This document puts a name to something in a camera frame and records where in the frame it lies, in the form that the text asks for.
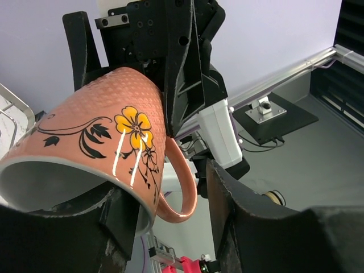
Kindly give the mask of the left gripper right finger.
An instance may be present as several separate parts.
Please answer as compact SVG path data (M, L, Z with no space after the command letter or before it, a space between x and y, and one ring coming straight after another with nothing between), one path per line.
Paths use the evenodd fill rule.
M363 207L298 212L207 162L216 259L222 272L362 272Z

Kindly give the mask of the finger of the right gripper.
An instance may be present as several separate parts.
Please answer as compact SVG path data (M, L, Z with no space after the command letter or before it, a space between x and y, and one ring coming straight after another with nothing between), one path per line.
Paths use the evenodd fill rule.
M217 1L166 1L168 51L164 76L166 132L175 137L191 117L227 97L212 66L212 40L226 13Z
M84 11L62 17L72 62L75 91L107 73L101 67L88 15Z

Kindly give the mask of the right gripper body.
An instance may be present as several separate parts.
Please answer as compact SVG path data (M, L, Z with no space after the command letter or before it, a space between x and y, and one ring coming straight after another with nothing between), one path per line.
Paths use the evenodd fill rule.
M135 67L162 82L166 70L195 81L222 81L210 62L211 42L226 13L217 1L98 1L100 31L108 65L104 72Z

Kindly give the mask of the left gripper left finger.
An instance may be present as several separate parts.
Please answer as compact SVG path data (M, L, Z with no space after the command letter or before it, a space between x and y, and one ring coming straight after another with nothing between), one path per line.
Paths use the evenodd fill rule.
M139 202L98 187L51 210L1 206L1 272L124 272Z

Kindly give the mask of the pink floral mug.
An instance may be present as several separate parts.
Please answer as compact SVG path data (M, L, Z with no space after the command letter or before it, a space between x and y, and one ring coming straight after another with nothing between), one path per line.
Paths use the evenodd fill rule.
M181 223L196 209L195 179L166 133L161 91L129 67L77 90L1 159L1 196L24 212L52 208L106 181L132 197L137 235L156 217Z

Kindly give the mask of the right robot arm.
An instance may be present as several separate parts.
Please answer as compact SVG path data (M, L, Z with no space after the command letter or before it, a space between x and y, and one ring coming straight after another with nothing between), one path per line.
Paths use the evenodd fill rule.
M74 89L119 67L131 67L162 92L166 132L174 138L196 117L207 146L192 160L197 191L207 197L206 162L214 159L235 179L249 170L232 123L232 109L221 74L210 62L211 42L226 14L216 1L101 1L95 20L108 66L100 63L88 15L62 18L73 69Z

